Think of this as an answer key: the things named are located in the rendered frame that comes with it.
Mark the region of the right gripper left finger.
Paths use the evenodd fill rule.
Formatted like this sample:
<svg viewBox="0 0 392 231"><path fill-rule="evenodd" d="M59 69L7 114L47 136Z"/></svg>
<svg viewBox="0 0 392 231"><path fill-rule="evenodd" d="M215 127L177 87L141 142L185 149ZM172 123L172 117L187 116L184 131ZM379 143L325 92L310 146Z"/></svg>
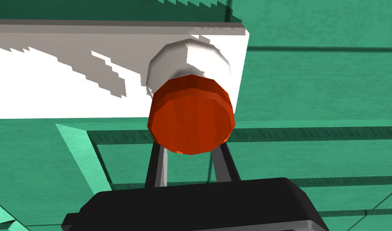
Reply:
<svg viewBox="0 0 392 231"><path fill-rule="evenodd" d="M145 188L167 186L168 150L154 141L145 181Z"/></svg>

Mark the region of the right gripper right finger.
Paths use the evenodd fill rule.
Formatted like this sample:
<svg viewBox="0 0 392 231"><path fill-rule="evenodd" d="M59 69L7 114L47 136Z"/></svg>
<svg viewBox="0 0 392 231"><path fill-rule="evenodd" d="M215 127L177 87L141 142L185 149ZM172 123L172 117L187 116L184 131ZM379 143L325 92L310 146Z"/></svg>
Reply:
<svg viewBox="0 0 392 231"><path fill-rule="evenodd" d="M216 182L241 181L227 143L211 151Z"/></svg>

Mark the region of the orange and white round knob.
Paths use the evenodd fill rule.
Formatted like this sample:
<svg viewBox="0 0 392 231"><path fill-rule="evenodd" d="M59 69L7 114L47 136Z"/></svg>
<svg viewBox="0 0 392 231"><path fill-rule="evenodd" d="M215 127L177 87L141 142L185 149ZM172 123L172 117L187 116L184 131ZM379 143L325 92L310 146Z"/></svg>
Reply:
<svg viewBox="0 0 392 231"><path fill-rule="evenodd" d="M165 45L150 61L148 129L166 149L188 155L212 151L235 127L230 63L194 39Z"/></svg>

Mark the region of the white door leaf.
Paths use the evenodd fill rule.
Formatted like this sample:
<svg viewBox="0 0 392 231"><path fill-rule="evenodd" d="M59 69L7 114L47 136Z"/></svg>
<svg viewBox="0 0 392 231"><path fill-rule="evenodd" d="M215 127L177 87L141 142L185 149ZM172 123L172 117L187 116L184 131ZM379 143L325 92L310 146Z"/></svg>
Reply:
<svg viewBox="0 0 392 231"><path fill-rule="evenodd" d="M240 22L0 19L0 119L147 117L182 75L235 108L248 41Z"/></svg>

